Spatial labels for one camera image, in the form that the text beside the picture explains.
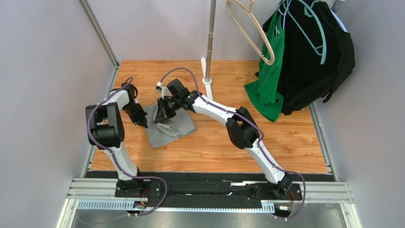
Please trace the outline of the grey cloth napkin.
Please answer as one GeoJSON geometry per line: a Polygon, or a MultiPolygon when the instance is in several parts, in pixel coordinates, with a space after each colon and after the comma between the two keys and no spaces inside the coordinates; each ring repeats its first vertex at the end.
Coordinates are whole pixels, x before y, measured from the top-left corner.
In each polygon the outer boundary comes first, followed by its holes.
{"type": "Polygon", "coordinates": [[[148,127],[145,129],[153,149],[167,145],[197,131],[197,127],[188,111],[180,109],[176,116],[163,123],[154,123],[157,115],[157,104],[145,108],[148,127]]]}

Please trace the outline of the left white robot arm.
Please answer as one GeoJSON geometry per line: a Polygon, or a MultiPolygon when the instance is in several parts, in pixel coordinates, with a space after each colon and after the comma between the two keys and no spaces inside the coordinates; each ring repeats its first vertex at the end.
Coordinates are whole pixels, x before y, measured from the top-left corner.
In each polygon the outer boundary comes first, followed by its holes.
{"type": "Polygon", "coordinates": [[[123,110],[134,125],[147,128],[147,113],[137,101],[137,88],[129,82],[110,91],[102,102],[85,108],[87,136],[91,145],[101,149],[118,173],[116,186],[122,192],[139,195],[146,187],[138,177],[139,168],[132,162],[124,145],[125,130],[120,112],[123,110]]]}

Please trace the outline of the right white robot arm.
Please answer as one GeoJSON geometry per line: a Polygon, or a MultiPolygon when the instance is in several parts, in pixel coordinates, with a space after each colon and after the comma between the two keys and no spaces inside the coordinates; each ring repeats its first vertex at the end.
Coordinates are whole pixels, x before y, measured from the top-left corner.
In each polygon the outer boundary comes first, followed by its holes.
{"type": "Polygon", "coordinates": [[[156,90],[162,94],[157,100],[158,109],[154,122],[163,123],[176,116],[180,109],[203,114],[223,124],[231,143],[247,151],[259,165],[266,180],[274,184],[281,195],[288,195],[292,179],[272,157],[263,143],[262,131],[258,128],[248,109],[231,108],[209,99],[197,90],[189,91],[178,79],[166,86],[158,82],[156,90]]]}

